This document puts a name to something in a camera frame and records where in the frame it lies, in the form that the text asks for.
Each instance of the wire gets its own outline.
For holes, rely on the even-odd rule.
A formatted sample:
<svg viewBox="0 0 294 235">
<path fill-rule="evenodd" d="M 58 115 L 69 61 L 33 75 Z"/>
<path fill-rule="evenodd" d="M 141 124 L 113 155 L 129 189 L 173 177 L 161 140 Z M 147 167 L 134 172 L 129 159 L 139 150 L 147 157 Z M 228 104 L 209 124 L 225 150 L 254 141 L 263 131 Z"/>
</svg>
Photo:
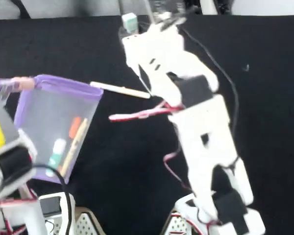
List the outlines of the wire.
<svg viewBox="0 0 294 235">
<path fill-rule="evenodd" d="M 178 144 L 178 149 L 175 152 L 169 153 L 166 156 L 163 157 L 163 163 L 165 165 L 165 168 L 171 173 L 171 175 L 173 175 L 182 185 L 183 188 L 193 192 L 193 190 L 187 186 L 183 180 L 169 167 L 168 165 L 168 161 L 173 159 L 174 157 L 177 156 L 177 154 L 181 151 L 181 145 Z"/>
<path fill-rule="evenodd" d="M 180 27 L 180 30 L 191 41 L 193 41 L 196 45 L 200 46 L 205 51 L 205 53 L 208 55 L 208 57 L 210 58 L 210 60 L 221 71 L 221 73 L 224 75 L 224 77 L 227 79 L 227 81 L 231 85 L 231 89 L 232 89 L 233 96 L 234 96 L 234 111 L 233 111 L 233 115 L 232 115 L 233 122 L 232 122 L 231 132 L 232 132 L 232 136 L 235 137 L 236 126 L 237 126 L 237 121 L 238 121 L 238 116 L 239 116 L 239 108 L 240 108 L 239 94 L 237 92 L 235 83 L 233 82 L 233 80 L 231 79 L 231 77 L 226 73 L 226 71 L 220 66 L 220 64 L 215 60 L 215 58 L 210 53 L 210 51 L 208 50 L 208 48 L 202 42 L 200 42 L 198 39 L 196 39 L 194 36 L 192 36 L 186 29 Z"/>
<path fill-rule="evenodd" d="M 137 113 L 132 114 L 114 114 L 109 116 L 110 121 L 130 121 L 134 119 L 143 119 L 148 118 L 150 116 L 158 115 L 158 114 L 169 114 L 172 112 L 176 112 L 181 110 L 181 107 L 171 107 L 165 104 L 166 102 L 161 102 L 157 106 L 152 109 L 143 110 Z"/>
<path fill-rule="evenodd" d="M 71 208 L 71 199 L 70 199 L 70 195 L 69 192 L 67 190 L 67 186 L 65 184 L 65 181 L 63 179 L 63 177 L 61 176 L 61 174 L 54 168 L 52 168 L 49 165 L 45 165 L 45 164 L 33 164 L 31 166 L 27 166 L 24 167 L 22 169 L 20 169 L 19 171 L 15 172 L 14 174 L 12 174 L 10 177 L 8 177 L 7 179 L 3 180 L 0 184 L 0 193 L 3 191 L 3 189 L 11 184 L 12 182 L 16 181 L 20 176 L 24 175 L 25 173 L 29 172 L 32 168 L 45 168 L 45 169 L 49 169 L 51 170 L 60 180 L 61 186 L 62 186 L 62 190 L 65 194 L 66 200 L 67 200 L 67 204 L 68 204 L 68 216 L 69 216 L 69 220 L 68 220 L 68 226 L 66 229 L 66 235 L 69 235 L 70 232 L 70 227 L 72 224 L 72 208 Z"/>
<path fill-rule="evenodd" d="M 54 230 L 54 228 L 55 228 L 55 225 L 54 225 L 54 223 L 52 223 L 51 221 L 49 221 L 49 220 L 46 220 L 45 221 L 45 223 L 50 223 L 50 224 L 52 224 L 53 225 L 53 227 L 52 227 L 52 230 L 49 232 L 49 233 L 52 233 L 52 231 Z"/>
<path fill-rule="evenodd" d="M 13 229 L 12 229 L 9 221 L 5 218 L 2 208 L 0 208 L 0 211 L 1 211 L 1 214 L 2 214 L 3 221 L 4 221 L 5 229 L 7 230 L 7 233 L 9 235 L 11 235 L 12 232 L 13 232 Z"/>
</svg>

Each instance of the orange marker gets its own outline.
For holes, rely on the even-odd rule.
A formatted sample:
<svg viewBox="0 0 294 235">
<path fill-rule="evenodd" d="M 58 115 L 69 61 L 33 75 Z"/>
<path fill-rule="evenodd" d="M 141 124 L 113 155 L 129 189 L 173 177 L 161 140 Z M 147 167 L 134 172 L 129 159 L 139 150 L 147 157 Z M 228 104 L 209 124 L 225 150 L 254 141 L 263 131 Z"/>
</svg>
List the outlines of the orange marker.
<svg viewBox="0 0 294 235">
<path fill-rule="evenodd" d="M 81 122 L 82 122 L 82 119 L 80 117 L 74 117 L 70 131 L 69 131 L 69 137 L 71 139 L 75 138 Z"/>
</svg>

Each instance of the robotic arm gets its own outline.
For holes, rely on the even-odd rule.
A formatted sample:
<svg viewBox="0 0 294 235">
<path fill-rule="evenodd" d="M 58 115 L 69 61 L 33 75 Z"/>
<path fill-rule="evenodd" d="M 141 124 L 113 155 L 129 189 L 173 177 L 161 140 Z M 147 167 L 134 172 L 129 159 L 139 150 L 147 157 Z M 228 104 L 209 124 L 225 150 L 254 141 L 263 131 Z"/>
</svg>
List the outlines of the robotic arm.
<svg viewBox="0 0 294 235">
<path fill-rule="evenodd" d="M 146 73 L 151 95 L 171 107 L 183 106 L 168 118 L 177 128 L 193 193 L 178 200 L 175 209 L 203 235 L 262 235 L 265 227 L 259 213 L 247 208 L 253 194 L 232 139 L 224 99 L 216 93 L 217 77 L 184 50 L 175 25 L 162 30 L 165 23 L 152 23 L 146 33 L 129 35 L 122 42 L 127 65 L 140 79 L 142 70 Z M 211 191 L 216 166 L 230 182 L 225 191 Z"/>
</svg>

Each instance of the black background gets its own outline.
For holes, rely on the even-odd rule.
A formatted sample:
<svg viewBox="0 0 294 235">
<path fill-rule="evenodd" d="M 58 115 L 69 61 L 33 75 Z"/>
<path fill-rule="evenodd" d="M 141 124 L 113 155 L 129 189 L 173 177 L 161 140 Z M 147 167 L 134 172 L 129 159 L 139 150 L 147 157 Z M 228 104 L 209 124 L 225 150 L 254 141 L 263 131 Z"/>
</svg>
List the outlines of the black background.
<svg viewBox="0 0 294 235">
<path fill-rule="evenodd" d="M 0 77 L 49 73 L 142 90 L 125 64 L 120 25 L 119 17 L 0 21 Z M 191 16 L 184 26 L 237 85 L 235 141 L 253 188 L 252 207 L 261 213 L 267 234 L 294 234 L 294 17 Z M 189 40 L 186 48 L 217 73 L 231 112 L 225 78 Z M 177 145 L 165 116 L 108 121 L 110 114 L 158 101 L 105 92 L 81 149 L 70 192 L 78 206 L 96 214 L 107 234 L 158 234 L 174 202 L 187 193 L 162 163 Z M 7 106 L 11 114 L 16 103 L 14 95 Z M 172 166 L 185 178 L 181 155 Z M 42 181 L 31 185 L 39 195 L 60 190 Z"/>
</svg>

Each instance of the wooden stick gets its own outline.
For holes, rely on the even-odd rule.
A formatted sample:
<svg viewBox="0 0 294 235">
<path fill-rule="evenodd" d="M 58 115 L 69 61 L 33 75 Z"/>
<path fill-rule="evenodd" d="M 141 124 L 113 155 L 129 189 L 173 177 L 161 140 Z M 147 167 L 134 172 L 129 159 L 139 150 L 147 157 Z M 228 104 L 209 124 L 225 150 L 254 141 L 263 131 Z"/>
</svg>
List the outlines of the wooden stick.
<svg viewBox="0 0 294 235">
<path fill-rule="evenodd" d="M 149 99 L 150 98 L 150 94 L 147 93 L 147 92 L 141 92 L 141 91 L 129 89 L 129 88 L 126 88 L 126 87 L 118 87 L 118 86 L 104 84 L 104 83 L 101 83 L 101 82 L 91 82 L 90 85 L 92 87 L 98 87 L 98 88 L 101 88 L 101 89 L 104 89 L 104 90 L 107 90 L 107 91 L 111 91 L 111 92 L 131 95 L 131 96 L 144 98 L 144 99 Z"/>
<path fill-rule="evenodd" d="M 78 131 L 77 131 L 77 133 L 76 133 L 76 135 L 75 135 L 75 137 L 74 137 L 74 139 L 72 141 L 70 150 L 69 150 L 69 152 L 68 152 L 68 154 L 67 154 L 67 156 L 66 156 L 66 158 L 64 160 L 64 163 L 63 163 L 63 165 L 61 167 L 60 173 L 61 173 L 61 175 L 63 177 L 65 176 L 66 171 L 67 171 L 67 169 L 68 169 L 68 167 L 69 167 L 69 165 L 70 165 L 70 163 L 71 163 L 71 161 L 73 159 L 74 153 L 75 153 L 75 151 L 77 149 L 77 143 L 80 142 L 80 140 L 82 139 L 82 136 L 83 136 L 83 134 L 85 132 L 86 127 L 87 127 L 87 118 L 85 118 L 83 120 L 82 124 L 79 126 L 79 129 L 78 129 Z"/>
</svg>

